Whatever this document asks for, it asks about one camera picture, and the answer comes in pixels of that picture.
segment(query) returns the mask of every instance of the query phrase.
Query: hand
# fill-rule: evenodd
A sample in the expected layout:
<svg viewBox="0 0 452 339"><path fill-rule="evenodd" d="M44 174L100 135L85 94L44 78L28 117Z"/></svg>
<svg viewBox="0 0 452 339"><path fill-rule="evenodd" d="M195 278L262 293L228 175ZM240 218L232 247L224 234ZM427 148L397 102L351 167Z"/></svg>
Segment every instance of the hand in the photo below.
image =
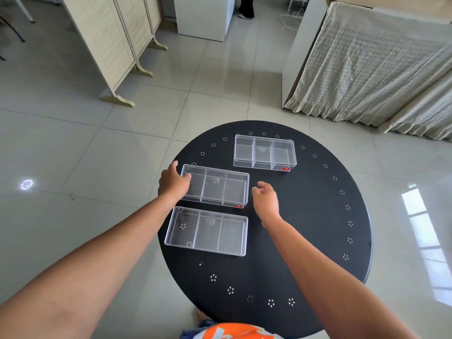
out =
<svg viewBox="0 0 452 339"><path fill-rule="evenodd" d="M181 177L176 171L177 160L173 161L166 170L162 171L162 177L159 179L159 196L169 195L178 202L187 193L192 176L186 174Z"/></svg>
<svg viewBox="0 0 452 339"><path fill-rule="evenodd" d="M253 187L251 192L253 194L253 205L257 215L262 220L264 227L266 223L280 218L278 196L273 190L273 187L266 182L257 182L260 188Z"/></svg>

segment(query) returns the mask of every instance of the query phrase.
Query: shoe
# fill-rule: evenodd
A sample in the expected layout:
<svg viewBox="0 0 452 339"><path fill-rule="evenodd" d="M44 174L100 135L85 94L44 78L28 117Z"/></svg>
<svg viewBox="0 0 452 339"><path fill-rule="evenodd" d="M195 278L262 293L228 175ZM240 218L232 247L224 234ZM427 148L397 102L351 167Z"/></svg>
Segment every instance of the shoe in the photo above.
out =
<svg viewBox="0 0 452 339"><path fill-rule="evenodd" d="M238 16L239 18L246 19L246 20L252 20L252 19L253 19L252 17L246 17L246 16L243 15L242 13L237 14L237 16Z"/></svg>

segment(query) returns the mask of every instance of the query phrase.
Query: white cabinet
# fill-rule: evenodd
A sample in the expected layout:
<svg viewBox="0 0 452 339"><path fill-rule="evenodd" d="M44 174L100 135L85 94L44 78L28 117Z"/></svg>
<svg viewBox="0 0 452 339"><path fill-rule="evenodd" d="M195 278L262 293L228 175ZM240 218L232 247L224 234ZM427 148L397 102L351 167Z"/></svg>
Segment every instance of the white cabinet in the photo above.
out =
<svg viewBox="0 0 452 339"><path fill-rule="evenodd" d="M235 0L174 0L179 34L224 41Z"/></svg>

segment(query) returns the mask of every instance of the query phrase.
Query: tiled floor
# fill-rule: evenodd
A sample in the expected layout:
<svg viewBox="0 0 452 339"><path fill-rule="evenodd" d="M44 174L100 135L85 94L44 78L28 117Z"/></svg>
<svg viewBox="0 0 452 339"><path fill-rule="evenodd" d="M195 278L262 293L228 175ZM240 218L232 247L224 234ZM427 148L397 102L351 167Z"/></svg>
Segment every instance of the tiled floor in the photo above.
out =
<svg viewBox="0 0 452 339"><path fill-rule="evenodd" d="M278 20L284 5L256 0L257 18L234 17L224 43L159 29L169 51L141 58L154 77L129 75L119 90L135 108L97 99L104 84L63 8L26 5L35 25L1 9L27 43L0 28L0 302L153 199L160 171L195 136L259 119L312 136L343 162L373 227L367 285L421 336L450 337L452 143L281 110L296 34ZM176 338L193 310L154 240L94 337Z"/></svg>

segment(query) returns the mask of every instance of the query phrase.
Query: left hand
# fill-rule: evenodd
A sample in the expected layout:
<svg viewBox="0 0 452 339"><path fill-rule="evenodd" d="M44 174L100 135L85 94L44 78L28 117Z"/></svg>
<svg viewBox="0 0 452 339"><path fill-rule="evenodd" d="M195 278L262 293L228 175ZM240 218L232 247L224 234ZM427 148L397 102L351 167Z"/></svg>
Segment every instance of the left hand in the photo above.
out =
<svg viewBox="0 0 452 339"><path fill-rule="evenodd" d="M187 193L190 186L192 176L186 174L181 177L176 171L177 160L173 161L166 170L162 171L159 180L159 196L169 195L174 199L174 203L178 202Z"/></svg>

